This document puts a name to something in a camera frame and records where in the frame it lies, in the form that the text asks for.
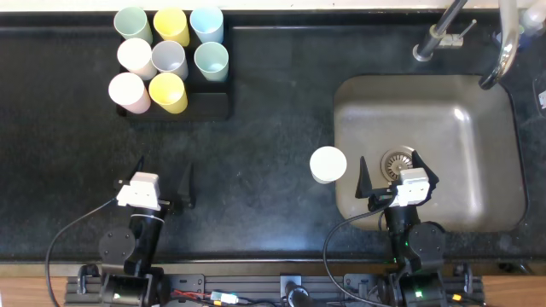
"pink cup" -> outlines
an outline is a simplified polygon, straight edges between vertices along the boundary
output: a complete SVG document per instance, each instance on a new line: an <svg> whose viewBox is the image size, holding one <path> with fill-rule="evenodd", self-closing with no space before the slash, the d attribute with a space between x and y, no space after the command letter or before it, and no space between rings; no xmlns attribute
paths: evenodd
<svg viewBox="0 0 546 307"><path fill-rule="evenodd" d="M144 82L132 72L123 72L115 76L108 86L112 100L127 111L140 114L150 108L150 96Z"/></svg>

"black countertop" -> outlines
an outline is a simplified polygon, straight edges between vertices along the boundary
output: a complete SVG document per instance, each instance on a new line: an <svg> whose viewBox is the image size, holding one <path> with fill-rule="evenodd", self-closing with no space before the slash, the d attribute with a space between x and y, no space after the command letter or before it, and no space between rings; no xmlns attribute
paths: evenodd
<svg viewBox="0 0 546 307"><path fill-rule="evenodd" d="M197 206L168 217L156 261L319 259L342 217L334 185L316 183L308 163L315 149L334 143L338 86L361 74L482 74L498 54L491 12L460 16L453 32L478 20L463 48L439 50L428 63L415 61L411 49L437 13L227 14L230 119L135 124L116 114L107 94L119 71L113 14L62 16L5 15L0 25L5 263L43 261L55 233L113 198L113 179L142 154L167 194L185 164L195 164ZM546 119L532 88L534 78L546 78L544 50L540 38L502 81L520 139L525 220L509 232L449 233L447 258L546 258ZM61 237L53 258L97 260L100 237L125 226L129 214L117 206L99 211ZM329 250L338 259L391 258L386 233L353 227L341 229Z"/></svg>

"wooden floor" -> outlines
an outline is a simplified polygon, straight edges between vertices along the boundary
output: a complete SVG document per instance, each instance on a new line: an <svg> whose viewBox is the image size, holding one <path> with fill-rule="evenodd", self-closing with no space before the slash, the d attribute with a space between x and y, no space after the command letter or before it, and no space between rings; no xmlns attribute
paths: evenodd
<svg viewBox="0 0 546 307"><path fill-rule="evenodd" d="M52 280L57 301L64 301L65 278ZM488 306L546 307L546 276L486 276ZM51 307L45 279L38 277L0 278L0 307Z"/></svg>

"faucet handle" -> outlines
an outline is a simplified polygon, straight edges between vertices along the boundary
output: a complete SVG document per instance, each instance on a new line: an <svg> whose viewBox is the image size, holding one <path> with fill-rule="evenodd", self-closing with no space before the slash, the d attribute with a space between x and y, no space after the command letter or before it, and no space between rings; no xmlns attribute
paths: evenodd
<svg viewBox="0 0 546 307"><path fill-rule="evenodd" d="M466 29L464 29L461 34L445 34L442 40L440 41L440 44L438 45L439 49L454 49L454 48L461 48L462 47L462 37L465 36L465 34L472 29L472 27L477 23L478 21L472 20L470 25L467 26Z"/></svg>

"white cup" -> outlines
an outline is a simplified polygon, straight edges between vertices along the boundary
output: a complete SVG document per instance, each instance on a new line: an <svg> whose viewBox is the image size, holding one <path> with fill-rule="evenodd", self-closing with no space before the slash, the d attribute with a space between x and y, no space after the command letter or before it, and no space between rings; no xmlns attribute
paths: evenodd
<svg viewBox="0 0 546 307"><path fill-rule="evenodd" d="M113 17L113 27L125 39L142 38L149 44L152 43L152 30L148 17L141 8L129 7L120 10Z"/></svg>
<svg viewBox="0 0 546 307"><path fill-rule="evenodd" d="M141 38L129 38L118 48L118 61L128 71L142 80L150 80L157 74L152 64L152 47Z"/></svg>
<svg viewBox="0 0 546 307"><path fill-rule="evenodd" d="M163 41L152 50L152 63L160 72L172 72L185 80L188 77L188 61L184 48L175 41Z"/></svg>
<svg viewBox="0 0 546 307"><path fill-rule="evenodd" d="M309 166L313 178L319 183L327 184L340 179L345 174L347 159L338 148L325 146L313 153Z"/></svg>
<svg viewBox="0 0 546 307"><path fill-rule="evenodd" d="M140 77L132 72L115 76L108 86L112 100L130 112L140 114L150 108L150 96Z"/></svg>
<svg viewBox="0 0 546 307"><path fill-rule="evenodd" d="M202 43L224 41L224 14L219 8L196 9L189 16L189 24Z"/></svg>
<svg viewBox="0 0 546 307"><path fill-rule="evenodd" d="M195 65L209 81L225 81L228 77L228 50L220 43L204 43L194 55Z"/></svg>

